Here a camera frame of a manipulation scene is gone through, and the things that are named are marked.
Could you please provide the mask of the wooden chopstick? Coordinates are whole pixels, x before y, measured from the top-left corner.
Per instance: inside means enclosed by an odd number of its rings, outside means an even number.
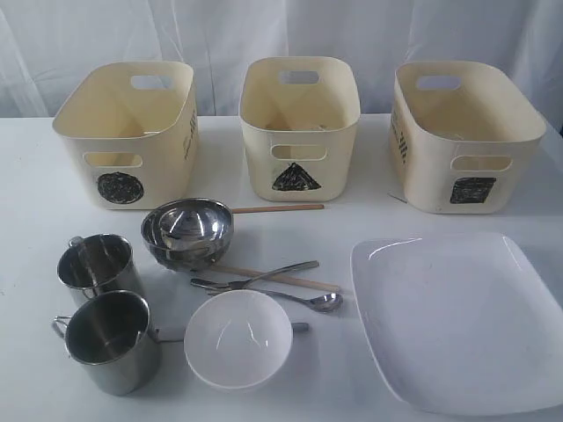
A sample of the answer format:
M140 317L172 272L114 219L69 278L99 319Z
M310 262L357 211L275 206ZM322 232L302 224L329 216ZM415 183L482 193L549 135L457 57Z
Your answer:
M243 276L243 277L246 277L246 278L251 278L251 277L261 275L263 280L279 282L279 283L287 284L287 285L291 285L291 286L304 287L304 288L309 288L309 289L314 289L314 290L319 290L319 291L323 290L323 291L327 291L327 292L331 292L331 293L340 293L341 292L341 288L337 285L333 285L333 284L330 284L330 283L323 283L323 282L319 282L319 281L307 280L307 279L298 278L298 277L293 277L293 276L286 275L286 274L277 274L277 275L266 276L262 272L251 270L251 269L237 268L237 267L231 267L231 266L220 266L220 265L211 266L210 271L215 272L215 273L234 274L234 275Z
M292 212L292 211L309 211L325 209L323 204L301 204L301 205L282 205L267 207L238 207L232 208L233 214L259 214L259 213L275 213L275 212Z

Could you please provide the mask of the steel fork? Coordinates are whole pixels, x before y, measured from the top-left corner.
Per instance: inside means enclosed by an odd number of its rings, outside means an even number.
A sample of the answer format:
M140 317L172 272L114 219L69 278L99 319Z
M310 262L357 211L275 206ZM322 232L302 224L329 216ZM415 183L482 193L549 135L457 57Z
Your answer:
M195 287L202 287L204 289L217 291L217 292L239 290L248 287L251 283L257 280L269 280L272 277L277 276L279 274L292 273L296 271L308 270L317 267L319 267L319 262L317 260L312 260L312 261L305 261L290 266L284 266L281 268L277 268L273 271L263 273L256 270L247 270L237 267L215 265L210 268L212 272L249 276L249 279L219 283L219 282L204 280L201 278L192 278L190 280L190 284Z

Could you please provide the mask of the steel bowl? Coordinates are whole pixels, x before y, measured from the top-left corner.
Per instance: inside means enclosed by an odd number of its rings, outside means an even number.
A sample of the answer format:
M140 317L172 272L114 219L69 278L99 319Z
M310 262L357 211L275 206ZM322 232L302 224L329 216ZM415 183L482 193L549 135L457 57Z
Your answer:
M222 202L187 198L148 213L141 224L144 245L162 266L200 271L217 263L230 247L233 213Z

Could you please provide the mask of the steel spoon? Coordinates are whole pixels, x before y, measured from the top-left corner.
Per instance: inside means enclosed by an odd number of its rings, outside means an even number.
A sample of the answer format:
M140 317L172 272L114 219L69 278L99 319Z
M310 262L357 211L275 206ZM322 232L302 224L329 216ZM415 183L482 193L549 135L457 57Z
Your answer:
M264 290L264 289L242 289L239 292L246 294L267 295L273 297L274 299L283 299L290 302L299 303L308 309L323 314L331 313L338 310L343 303L343 296L338 293L330 293L330 294L307 299L294 295L289 295L282 292L275 292L275 291Z

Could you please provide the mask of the white round bowl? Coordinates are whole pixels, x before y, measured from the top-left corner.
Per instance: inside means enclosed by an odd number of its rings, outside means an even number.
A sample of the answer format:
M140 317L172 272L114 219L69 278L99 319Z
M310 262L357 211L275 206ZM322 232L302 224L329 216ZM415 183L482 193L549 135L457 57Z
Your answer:
M282 369L293 337L289 317L274 299L236 290L207 300L193 313L184 353L209 387L242 392L263 386Z

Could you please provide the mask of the steel table knife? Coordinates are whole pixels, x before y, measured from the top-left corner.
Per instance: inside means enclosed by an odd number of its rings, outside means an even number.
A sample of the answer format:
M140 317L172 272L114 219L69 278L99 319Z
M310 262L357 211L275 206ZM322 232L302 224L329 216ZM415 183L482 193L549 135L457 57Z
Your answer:
M307 332L310 326L307 323L292 323L294 333ZM154 330L158 343L182 342L185 337L186 326L159 327Z

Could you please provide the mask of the steel mug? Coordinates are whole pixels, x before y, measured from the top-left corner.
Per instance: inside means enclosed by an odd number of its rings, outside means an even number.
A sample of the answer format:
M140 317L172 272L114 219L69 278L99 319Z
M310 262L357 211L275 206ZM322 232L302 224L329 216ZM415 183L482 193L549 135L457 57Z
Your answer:
M56 271L78 307L114 290L146 296L135 268L133 248L126 238L116 234L71 238Z
M107 394L125 396L159 369L162 352L149 304L132 291L96 296L72 316L56 317L51 327L70 358Z

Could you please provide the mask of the cream bin with triangle mark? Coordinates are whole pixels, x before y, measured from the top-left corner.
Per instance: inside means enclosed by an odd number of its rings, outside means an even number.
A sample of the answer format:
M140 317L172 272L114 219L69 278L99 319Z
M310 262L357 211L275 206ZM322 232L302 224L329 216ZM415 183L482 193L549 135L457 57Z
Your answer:
M350 66L268 57L245 75L239 118L253 191L270 201L329 201L344 191L360 99Z

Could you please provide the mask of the cream bin with circle mark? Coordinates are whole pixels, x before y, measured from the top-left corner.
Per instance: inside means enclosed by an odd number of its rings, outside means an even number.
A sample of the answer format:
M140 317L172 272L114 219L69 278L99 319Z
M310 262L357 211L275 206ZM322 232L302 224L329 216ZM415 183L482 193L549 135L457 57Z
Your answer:
M99 207L145 210L185 196L199 145L194 70L116 62L93 70L52 128Z

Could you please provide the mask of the cream bin with square mark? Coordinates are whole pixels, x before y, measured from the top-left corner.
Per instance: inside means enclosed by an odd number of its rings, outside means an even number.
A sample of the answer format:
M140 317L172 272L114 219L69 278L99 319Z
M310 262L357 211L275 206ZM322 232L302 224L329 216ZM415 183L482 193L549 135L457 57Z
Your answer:
M500 69L409 62L395 72L389 145L406 202L432 214L504 208L546 132Z

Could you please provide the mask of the white square plate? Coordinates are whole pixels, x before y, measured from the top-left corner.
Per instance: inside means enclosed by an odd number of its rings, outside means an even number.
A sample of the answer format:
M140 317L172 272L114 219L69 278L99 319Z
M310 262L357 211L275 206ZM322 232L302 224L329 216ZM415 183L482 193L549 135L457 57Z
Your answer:
M375 239L350 256L386 387L413 408L482 417L562 403L562 308L496 232Z

